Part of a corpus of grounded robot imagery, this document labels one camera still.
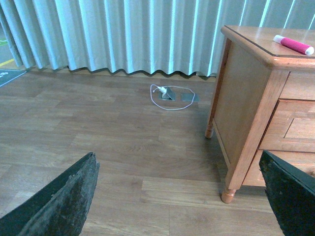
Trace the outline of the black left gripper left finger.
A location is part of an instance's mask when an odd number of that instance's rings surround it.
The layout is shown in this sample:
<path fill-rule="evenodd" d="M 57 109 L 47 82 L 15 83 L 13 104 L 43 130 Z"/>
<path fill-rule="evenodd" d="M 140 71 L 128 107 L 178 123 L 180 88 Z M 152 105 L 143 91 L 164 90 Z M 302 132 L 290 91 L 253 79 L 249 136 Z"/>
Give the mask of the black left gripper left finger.
<path fill-rule="evenodd" d="M 0 219 L 2 236 L 78 236 L 94 197 L 100 164 L 89 152 Z"/>

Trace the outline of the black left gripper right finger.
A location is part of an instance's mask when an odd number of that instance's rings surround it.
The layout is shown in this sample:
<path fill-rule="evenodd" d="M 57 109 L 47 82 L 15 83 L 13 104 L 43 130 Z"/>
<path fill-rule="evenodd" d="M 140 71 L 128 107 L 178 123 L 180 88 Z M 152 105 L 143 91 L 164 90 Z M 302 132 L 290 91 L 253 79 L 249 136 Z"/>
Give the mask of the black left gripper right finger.
<path fill-rule="evenodd" d="M 266 195 L 278 224 L 286 236 L 315 234 L 315 178 L 271 152 L 260 161 Z"/>

